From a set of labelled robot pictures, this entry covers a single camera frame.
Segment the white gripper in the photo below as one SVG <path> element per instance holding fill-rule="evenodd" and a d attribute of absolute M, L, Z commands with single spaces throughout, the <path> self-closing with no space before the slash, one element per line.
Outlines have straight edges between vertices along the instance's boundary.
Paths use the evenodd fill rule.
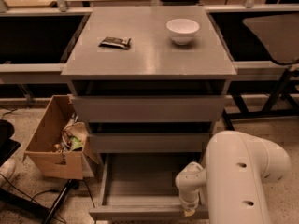
<path fill-rule="evenodd" d="M 191 217 L 199 204 L 199 189 L 206 185 L 206 170 L 197 162 L 190 162 L 175 178 L 184 216 Z"/>

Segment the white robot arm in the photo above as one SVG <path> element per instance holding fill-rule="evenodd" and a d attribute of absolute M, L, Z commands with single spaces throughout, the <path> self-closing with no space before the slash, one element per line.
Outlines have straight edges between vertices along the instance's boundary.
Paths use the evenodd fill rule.
<path fill-rule="evenodd" d="M 272 224 L 263 184 L 283 180 L 291 170 L 288 153 L 278 144 L 246 133 L 216 133 L 206 148 L 206 164 L 189 163 L 175 179 L 186 215 L 207 189 L 210 224 Z"/>

